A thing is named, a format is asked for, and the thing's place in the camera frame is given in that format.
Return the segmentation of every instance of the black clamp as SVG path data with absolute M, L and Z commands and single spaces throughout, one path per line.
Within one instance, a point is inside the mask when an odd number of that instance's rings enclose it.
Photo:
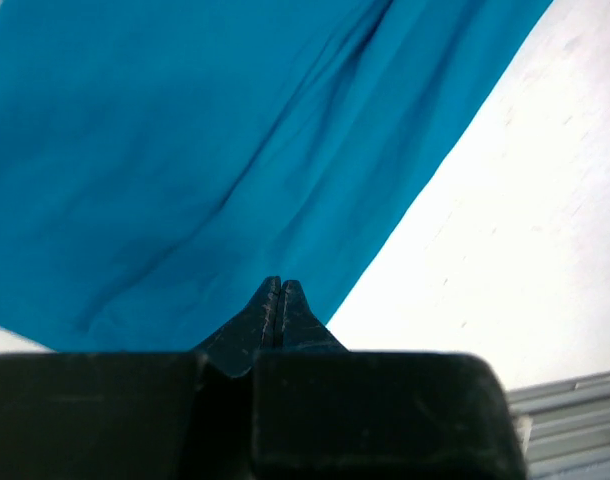
M 349 352 L 277 277 L 190 352 L 0 356 L 1 480 L 526 477 L 484 362 Z

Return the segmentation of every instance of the blue cloth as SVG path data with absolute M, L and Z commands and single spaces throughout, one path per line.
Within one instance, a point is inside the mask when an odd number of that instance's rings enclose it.
M 329 320 L 549 3 L 3 0 L 0 325 L 186 349 L 268 275 Z

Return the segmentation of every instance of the black plastic object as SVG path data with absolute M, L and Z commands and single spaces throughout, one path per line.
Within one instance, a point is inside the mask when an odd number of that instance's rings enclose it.
M 0 479 L 525 479 L 466 355 L 348 352 L 267 279 L 196 349 L 0 356 Z

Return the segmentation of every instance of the white background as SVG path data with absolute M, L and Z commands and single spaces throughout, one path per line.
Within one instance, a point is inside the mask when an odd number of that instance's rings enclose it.
M 555 0 L 330 328 L 508 388 L 610 370 L 610 0 Z

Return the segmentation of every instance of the teal fabric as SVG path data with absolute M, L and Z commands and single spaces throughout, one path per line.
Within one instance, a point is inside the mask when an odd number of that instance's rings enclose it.
M 186 349 L 269 275 L 328 320 L 549 3 L 3 0 L 0 325 Z

